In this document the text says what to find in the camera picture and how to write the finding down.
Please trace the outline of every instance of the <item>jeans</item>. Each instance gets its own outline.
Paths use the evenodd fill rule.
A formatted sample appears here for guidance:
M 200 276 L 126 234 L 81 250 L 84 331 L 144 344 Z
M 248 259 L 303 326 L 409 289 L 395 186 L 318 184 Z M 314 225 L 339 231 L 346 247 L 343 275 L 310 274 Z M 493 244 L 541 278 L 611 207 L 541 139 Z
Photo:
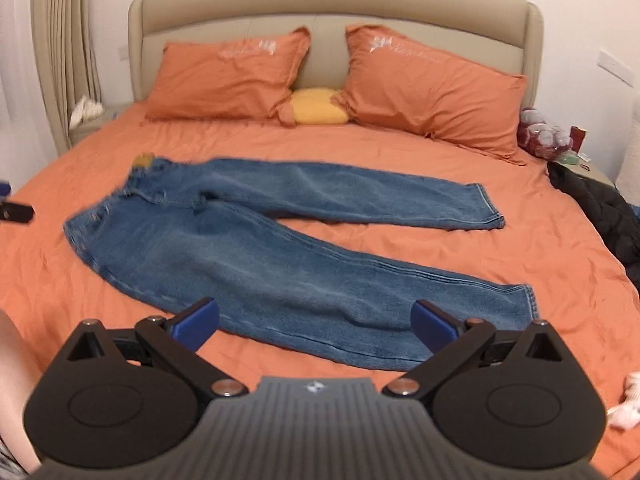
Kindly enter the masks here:
M 212 296 L 223 330 L 357 367 L 408 370 L 430 355 L 411 332 L 418 299 L 505 330 L 537 316 L 529 285 L 345 250 L 273 220 L 285 217 L 504 226 L 479 184 L 313 162 L 156 158 L 65 233 L 129 296 L 169 312 Z

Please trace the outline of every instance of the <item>orange pillowcase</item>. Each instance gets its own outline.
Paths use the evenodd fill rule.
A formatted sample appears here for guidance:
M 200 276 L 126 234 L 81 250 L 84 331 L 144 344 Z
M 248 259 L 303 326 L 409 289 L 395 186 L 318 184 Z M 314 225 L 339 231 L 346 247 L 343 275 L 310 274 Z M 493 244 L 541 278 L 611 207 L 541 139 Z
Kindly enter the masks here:
M 350 25 L 346 35 L 349 75 L 334 102 L 350 117 L 503 158 L 516 153 L 525 76 L 425 46 L 381 25 Z
M 309 43 L 306 27 L 272 38 L 167 43 L 146 100 L 147 117 L 276 118 L 285 126 L 295 126 L 289 87 Z

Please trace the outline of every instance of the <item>bed headboard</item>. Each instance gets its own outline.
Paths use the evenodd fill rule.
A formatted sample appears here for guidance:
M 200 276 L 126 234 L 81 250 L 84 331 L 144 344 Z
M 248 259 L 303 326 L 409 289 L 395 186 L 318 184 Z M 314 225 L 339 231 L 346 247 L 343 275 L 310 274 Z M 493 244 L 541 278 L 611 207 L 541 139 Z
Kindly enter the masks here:
M 349 67 L 344 27 L 383 23 L 422 43 L 529 78 L 533 106 L 543 20 L 525 0 L 135 0 L 129 8 L 133 95 L 147 98 L 167 41 L 214 43 L 285 34 L 300 25 L 311 48 L 297 88 L 343 86 Z

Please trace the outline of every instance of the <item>beige curtain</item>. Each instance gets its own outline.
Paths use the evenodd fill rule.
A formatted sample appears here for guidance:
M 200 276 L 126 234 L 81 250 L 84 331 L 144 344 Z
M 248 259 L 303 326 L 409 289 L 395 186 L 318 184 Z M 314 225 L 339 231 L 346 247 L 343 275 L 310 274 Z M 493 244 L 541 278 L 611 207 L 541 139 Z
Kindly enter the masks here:
M 89 34 L 88 0 L 31 0 L 31 27 L 42 97 L 59 153 L 69 149 L 69 119 L 87 95 L 100 101 Z

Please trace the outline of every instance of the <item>black coat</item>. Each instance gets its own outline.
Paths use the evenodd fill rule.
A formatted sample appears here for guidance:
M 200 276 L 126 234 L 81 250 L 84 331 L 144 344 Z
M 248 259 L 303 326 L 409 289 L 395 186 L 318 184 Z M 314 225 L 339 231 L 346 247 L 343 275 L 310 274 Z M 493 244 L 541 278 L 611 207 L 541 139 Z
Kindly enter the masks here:
M 607 249 L 625 266 L 640 290 L 640 220 L 617 189 L 582 178 L 556 162 L 547 165 L 549 180 L 570 195 L 602 237 Z

